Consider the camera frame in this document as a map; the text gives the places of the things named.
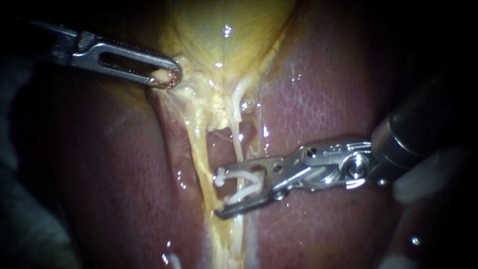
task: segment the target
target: metal instrument jaw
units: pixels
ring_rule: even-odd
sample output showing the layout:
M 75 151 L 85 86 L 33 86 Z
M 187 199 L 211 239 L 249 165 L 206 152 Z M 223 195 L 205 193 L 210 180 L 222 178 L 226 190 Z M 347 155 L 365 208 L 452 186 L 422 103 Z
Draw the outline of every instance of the metal instrument jaw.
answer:
M 181 81 L 180 66 L 165 56 L 42 21 L 21 21 L 20 25 L 37 39 L 33 42 L 39 43 L 33 51 L 24 52 L 36 60 L 79 67 L 154 88 L 169 89 Z M 149 74 L 158 69 L 166 69 L 170 80 L 159 81 Z
M 260 158 L 225 165 L 216 175 L 235 177 L 240 171 L 263 178 L 258 193 L 237 203 L 226 203 L 215 214 L 222 219 L 284 199 L 295 188 L 310 192 L 342 186 L 352 189 L 366 182 L 366 175 L 375 165 L 371 143 L 357 139 L 342 142 L 311 143 L 299 147 L 288 157 Z

